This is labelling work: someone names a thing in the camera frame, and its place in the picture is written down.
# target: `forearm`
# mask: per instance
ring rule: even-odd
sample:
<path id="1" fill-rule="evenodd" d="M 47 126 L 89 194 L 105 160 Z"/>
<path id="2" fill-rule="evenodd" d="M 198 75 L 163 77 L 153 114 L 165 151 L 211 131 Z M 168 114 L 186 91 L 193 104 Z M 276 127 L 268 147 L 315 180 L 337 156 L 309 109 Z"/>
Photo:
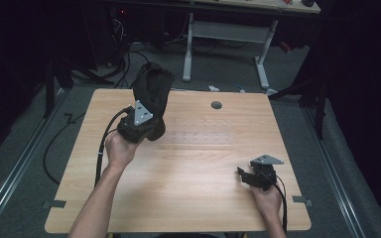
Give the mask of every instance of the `forearm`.
<path id="1" fill-rule="evenodd" d="M 267 226 L 268 234 L 270 238 L 282 238 L 287 237 L 283 229 L 280 217 L 278 215 L 265 215 L 263 214 L 265 224 Z"/>
<path id="2" fill-rule="evenodd" d="M 69 237 L 105 237 L 113 205 L 113 197 L 123 170 L 106 168 L 78 217 Z"/>

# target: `white desk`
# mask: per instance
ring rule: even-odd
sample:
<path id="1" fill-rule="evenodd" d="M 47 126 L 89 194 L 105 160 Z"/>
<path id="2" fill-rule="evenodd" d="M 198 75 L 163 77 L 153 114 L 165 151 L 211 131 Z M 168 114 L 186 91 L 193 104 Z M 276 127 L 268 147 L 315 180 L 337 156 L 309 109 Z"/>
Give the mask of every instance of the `white desk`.
<path id="1" fill-rule="evenodd" d="M 295 0 L 293 4 L 285 4 L 283 0 L 195 0 L 197 3 L 223 4 L 239 7 L 251 7 L 271 9 L 283 12 L 319 13 L 320 7 L 315 3 L 313 7 L 306 7 L 301 0 Z M 269 28 L 251 27 L 234 24 L 213 23 L 205 21 L 195 21 L 193 13 L 190 13 L 188 29 L 188 49 L 185 56 L 183 81 L 191 80 L 191 59 L 192 59 L 192 39 L 193 37 L 212 38 L 227 41 L 249 42 L 262 44 L 259 57 L 255 58 L 258 69 L 259 80 L 264 89 L 269 88 L 268 78 L 265 73 L 264 60 L 267 55 L 271 41 L 277 27 L 278 21 L 271 23 Z"/>

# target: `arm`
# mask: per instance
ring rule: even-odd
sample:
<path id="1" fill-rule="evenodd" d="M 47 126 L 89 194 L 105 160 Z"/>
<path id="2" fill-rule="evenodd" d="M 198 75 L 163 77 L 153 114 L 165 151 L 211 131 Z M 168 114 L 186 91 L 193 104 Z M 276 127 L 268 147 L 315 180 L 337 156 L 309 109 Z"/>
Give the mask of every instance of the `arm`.
<path id="1" fill-rule="evenodd" d="M 69 237 L 105 237 L 114 193 L 123 171 L 134 159 L 139 144 L 125 141 L 117 132 L 105 140 L 109 159 L 100 180 L 70 228 Z"/>
<path id="2" fill-rule="evenodd" d="M 271 238 L 287 237 L 279 215 L 283 201 L 278 190 L 274 186 L 266 191 L 256 186 L 250 186 L 250 189 L 255 195 L 256 206 L 264 217 L 269 236 Z"/>

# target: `black handheld controller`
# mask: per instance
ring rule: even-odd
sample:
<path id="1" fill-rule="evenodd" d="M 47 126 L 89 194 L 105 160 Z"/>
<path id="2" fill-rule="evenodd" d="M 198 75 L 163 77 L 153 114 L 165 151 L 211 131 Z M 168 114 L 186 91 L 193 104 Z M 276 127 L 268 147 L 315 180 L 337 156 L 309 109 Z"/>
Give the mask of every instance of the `black handheld controller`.
<path id="1" fill-rule="evenodd" d="M 272 184 L 277 183 L 277 175 L 272 164 L 282 164 L 283 162 L 273 157 L 264 155 L 250 162 L 254 174 L 244 172 L 237 167 L 237 172 L 243 182 L 249 185 L 262 187 L 268 190 Z"/>

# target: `wooden table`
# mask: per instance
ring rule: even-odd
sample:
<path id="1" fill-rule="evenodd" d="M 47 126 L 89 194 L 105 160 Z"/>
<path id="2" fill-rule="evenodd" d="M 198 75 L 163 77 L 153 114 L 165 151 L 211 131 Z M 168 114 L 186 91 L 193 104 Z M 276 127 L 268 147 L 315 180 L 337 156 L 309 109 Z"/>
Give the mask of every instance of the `wooden table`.
<path id="1" fill-rule="evenodd" d="M 66 204 L 51 209 L 48 232 L 69 231 L 93 189 L 102 134 L 128 104 L 132 90 L 94 92 L 55 198 Z M 293 202 L 301 192 L 265 94 L 171 91 L 164 119 L 166 134 L 142 143 L 119 182 L 109 232 L 265 230 L 236 171 L 250 172 L 249 162 L 265 154 L 284 161 L 275 170 L 287 189 L 288 229 L 311 227 L 305 205 Z"/>

